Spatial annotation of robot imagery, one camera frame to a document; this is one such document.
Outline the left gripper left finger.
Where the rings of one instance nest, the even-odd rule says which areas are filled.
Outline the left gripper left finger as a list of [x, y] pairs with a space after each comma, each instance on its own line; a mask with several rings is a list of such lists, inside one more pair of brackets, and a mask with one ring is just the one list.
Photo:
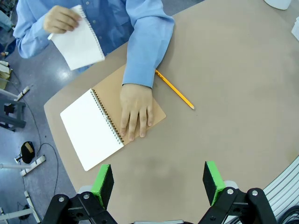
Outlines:
[[114, 185], [111, 165], [103, 164], [90, 191], [84, 191], [69, 198], [63, 194], [54, 195], [43, 224], [115, 224], [115, 219], [107, 211]]

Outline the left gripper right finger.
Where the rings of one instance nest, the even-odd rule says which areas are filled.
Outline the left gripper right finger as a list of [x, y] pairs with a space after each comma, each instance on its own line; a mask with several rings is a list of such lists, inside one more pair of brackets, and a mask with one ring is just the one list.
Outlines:
[[269, 201], [260, 188], [246, 193], [227, 187], [214, 161], [206, 161], [203, 183], [211, 207], [202, 217], [203, 224], [223, 224], [228, 216], [235, 216], [242, 224], [276, 224]]

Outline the person's left hand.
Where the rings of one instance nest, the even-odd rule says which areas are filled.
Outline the person's left hand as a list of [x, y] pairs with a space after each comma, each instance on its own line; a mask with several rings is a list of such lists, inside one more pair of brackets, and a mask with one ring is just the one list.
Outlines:
[[140, 123], [139, 136], [145, 137], [148, 126], [154, 121], [152, 89], [138, 84], [124, 84], [120, 93], [122, 107], [120, 132], [135, 139], [137, 123]]

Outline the person's right hand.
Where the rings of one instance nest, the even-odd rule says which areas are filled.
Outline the person's right hand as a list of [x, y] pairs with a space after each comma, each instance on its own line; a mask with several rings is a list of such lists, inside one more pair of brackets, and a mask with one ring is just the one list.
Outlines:
[[48, 33], [64, 34], [77, 28], [81, 19], [71, 9], [56, 5], [45, 15], [43, 29]]

